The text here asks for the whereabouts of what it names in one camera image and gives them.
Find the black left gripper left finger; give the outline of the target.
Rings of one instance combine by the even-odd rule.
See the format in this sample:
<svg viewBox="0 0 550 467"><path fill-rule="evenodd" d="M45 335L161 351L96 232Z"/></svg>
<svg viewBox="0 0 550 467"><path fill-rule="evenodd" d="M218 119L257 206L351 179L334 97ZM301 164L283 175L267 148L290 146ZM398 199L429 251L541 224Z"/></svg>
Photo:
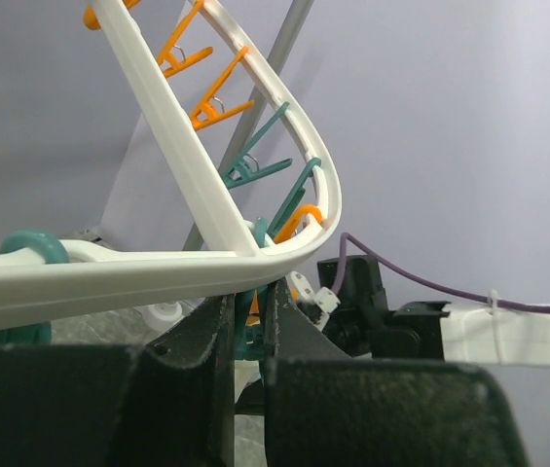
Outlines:
<svg viewBox="0 0 550 467"><path fill-rule="evenodd" d="M146 345L0 345L0 466L230 466L234 314L209 298Z"/></svg>

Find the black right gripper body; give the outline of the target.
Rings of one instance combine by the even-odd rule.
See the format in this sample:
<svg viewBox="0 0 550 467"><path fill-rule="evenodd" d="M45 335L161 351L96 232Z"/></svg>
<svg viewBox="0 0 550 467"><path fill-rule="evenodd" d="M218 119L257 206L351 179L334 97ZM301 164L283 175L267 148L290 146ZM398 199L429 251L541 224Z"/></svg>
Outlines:
<svg viewBox="0 0 550 467"><path fill-rule="evenodd" d="M388 314L386 290L378 261L369 255L348 256L340 305L331 313L322 333L348 355L370 351L367 332Z"/></svg>

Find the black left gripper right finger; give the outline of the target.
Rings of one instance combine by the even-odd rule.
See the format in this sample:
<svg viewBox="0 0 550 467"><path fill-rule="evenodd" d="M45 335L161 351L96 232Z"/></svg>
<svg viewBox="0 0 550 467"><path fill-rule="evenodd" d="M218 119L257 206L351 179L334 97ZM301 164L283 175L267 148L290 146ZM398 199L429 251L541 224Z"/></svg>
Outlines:
<svg viewBox="0 0 550 467"><path fill-rule="evenodd" d="M526 466L507 398L470 364L354 359L270 285L265 452L272 466Z"/></svg>

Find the white oval clip hanger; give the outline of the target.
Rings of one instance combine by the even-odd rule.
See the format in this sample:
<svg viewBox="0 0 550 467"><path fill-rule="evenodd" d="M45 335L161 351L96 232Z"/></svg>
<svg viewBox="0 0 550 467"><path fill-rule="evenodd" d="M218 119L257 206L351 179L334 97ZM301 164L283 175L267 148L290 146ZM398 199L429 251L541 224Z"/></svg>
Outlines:
<svg viewBox="0 0 550 467"><path fill-rule="evenodd" d="M329 151L300 103L218 2L206 1L205 20L235 53L247 46L246 73L282 117L312 171L322 214L290 239L259 247L191 121L164 77L127 6L95 1L92 9L128 79L144 117L206 243L203 251L121 252L82 240L63 246L69 260L47 265L40 255L0 255L0 330L43 321L247 291L282 278L335 232L343 211L340 180Z"/></svg>

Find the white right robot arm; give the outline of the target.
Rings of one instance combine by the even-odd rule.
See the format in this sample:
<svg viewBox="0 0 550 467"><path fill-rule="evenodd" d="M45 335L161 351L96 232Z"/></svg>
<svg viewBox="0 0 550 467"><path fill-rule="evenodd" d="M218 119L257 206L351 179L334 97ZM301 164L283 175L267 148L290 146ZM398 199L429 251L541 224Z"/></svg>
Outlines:
<svg viewBox="0 0 550 467"><path fill-rule="evenodd" d="M378 261L347 260L323 333L346 354L550 367L550 315L448 301L387 303Z"/></svg>

